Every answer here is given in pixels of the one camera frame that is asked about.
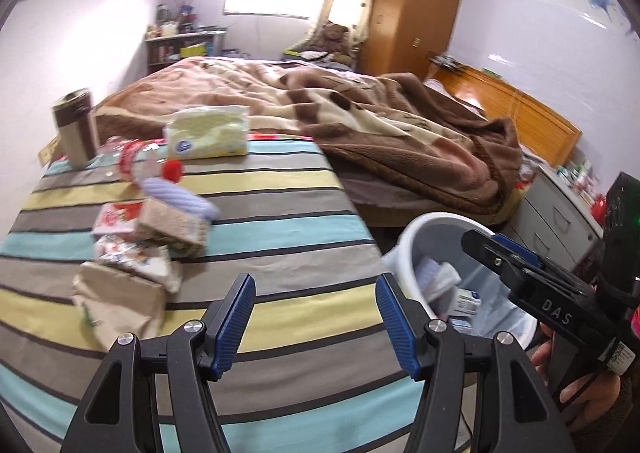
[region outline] food packaging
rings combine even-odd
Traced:
[[[449,315],[462,317],[475,316],[478,314],[481,303],[482,300],[480,300],[480,295],[477,292],[458,289]]]
[[[140,239],[168,245],[187,256],[194,256],[204,250],[209,228],[210,224],[196,215],[148,198],[136,220],[135,233]]]
[[[117,235],[105,235],[94,244],[94,260],[159,283],[172,294],[182,284],[181,264],[171,261],[165,245],[127,242]]]
[[[104,204],[95,219],[91,234],[96,239],[104,235],[118,235],[126,240],[135,239],[136,223],[142,204],[142,201]]]
[[[455,328],[458,332],[460,332],[460,334],[474,333],[474,328],[471,326],[467,318],[463,318],[463,317],[449,318],[449,323],[452,324],[453,328]]]
[[[210,224],[155,198],[141,202],[109,203],[102,206],[92,235],[118,235],[125,240],[150,240],[187,255],[202,252]]]
[[[203,106],[175,112],[171,122],[164,127],[169,157],[245,156],[248,111],[245,106]]]

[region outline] hand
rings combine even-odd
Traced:
[[[541,323],[540,328],[547,336],[553,337],[553,331],[545,324]],[[531,363],[536,368],[536,372],[538,372],[542,377],[545,385],[548,383],[546,378],[546,366],[548,365],[549,358],[551,357],[551,344],[551,340],[546,341],[540,345],[531,356]],[[589,373],[567,386],[562,392],[560,392],[560,402],[565,403],[568,401],[590,377],[591,374]],[[578,431],[589,423],[602,417],[609,411],[611,406],[614,405],[619,394],[620,377],[610,370],[602,372],[596,380],[591,383],[591,386],[589,386],[589,388],[587,388],[574,402],[572,402],[571,406],[576,404],[583,404],[584,406],[575,419],[573,419],[567,426],[569,432]]]

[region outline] brown canister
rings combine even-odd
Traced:
[[[91,91],[83,88],[68,93],[54,103],[52,110],[71,167],[75,170],[86,168],[97,155]]]

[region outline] blue gripper pad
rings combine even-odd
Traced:
[[[226,314],[225,322],[216,336],[216,355],[211,370],[218,378],[222,377],[238,352],[242,335],[255,304],[255,280],[249,276],[242,286],[236,300]]]
[[[516,253],[520,258],[526,261],[529,265],[533,267],[540,268],[540,261],[535,253],[529,251],[526,247],[523,247],[517,242],[514,242],[509,237],[501,235],[500,233],[496,233],[493,236],[493,240],[495,242],[500,243],[500,245],[504,245],[508,250]]]
[[[376,303],[400,367],[415,379],[420,373],[420,363],[415,352],[416,337],[384,276],[379,276],[376,280]]]

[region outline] wooden headboard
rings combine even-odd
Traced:
[[[580,139],[582,132],[560,114],[484,72],[463,67],[462,73],[456,74],[438,68],[433,77],[452,96],[480,104],[489,119],[511,118],[520,142],[552,167],[564,164]]]

